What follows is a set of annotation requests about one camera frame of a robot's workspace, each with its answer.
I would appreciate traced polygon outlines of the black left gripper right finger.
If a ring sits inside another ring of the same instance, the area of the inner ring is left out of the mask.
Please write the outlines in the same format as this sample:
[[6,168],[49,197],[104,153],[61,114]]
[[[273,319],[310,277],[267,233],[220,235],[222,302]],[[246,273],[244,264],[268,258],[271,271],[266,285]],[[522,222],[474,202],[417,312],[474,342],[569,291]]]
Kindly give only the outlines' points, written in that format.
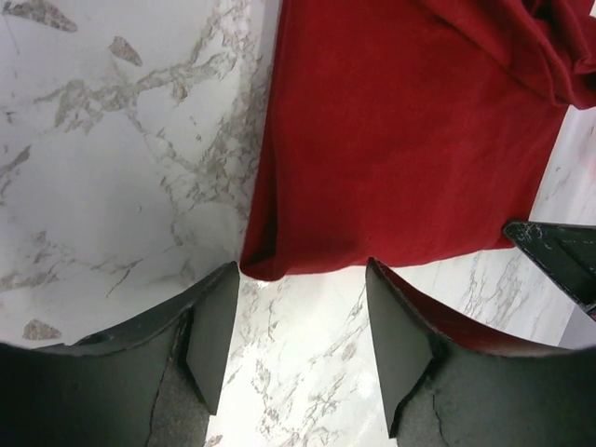
[[595,351],[501,332],[376,259],[366,293],[387,432],[400,446],[591,446]]

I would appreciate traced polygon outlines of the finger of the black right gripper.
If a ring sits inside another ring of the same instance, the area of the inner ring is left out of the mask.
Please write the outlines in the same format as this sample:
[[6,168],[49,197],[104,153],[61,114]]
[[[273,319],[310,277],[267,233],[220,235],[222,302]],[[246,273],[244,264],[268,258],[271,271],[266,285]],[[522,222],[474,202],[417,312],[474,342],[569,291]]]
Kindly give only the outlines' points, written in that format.
[[510,221],[503,234],[583,312],[595,311],[595,228]]

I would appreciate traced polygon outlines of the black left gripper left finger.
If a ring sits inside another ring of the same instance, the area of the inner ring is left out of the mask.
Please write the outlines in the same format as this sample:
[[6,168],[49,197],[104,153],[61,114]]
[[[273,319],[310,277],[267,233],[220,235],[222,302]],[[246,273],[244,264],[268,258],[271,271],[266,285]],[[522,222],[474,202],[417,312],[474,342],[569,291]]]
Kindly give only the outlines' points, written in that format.
[[1,346],[5,446],[200,446],[218,410],[238,268],[73,345]]

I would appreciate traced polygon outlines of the dark red t-shirt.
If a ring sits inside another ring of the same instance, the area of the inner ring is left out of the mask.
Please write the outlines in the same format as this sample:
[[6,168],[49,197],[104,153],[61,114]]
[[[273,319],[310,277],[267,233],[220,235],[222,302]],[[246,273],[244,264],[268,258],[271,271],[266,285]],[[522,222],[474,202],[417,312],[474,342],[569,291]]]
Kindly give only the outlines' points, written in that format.
[[590,1],[286,1],[241,271],[503,249],[570,107],[595,104]]

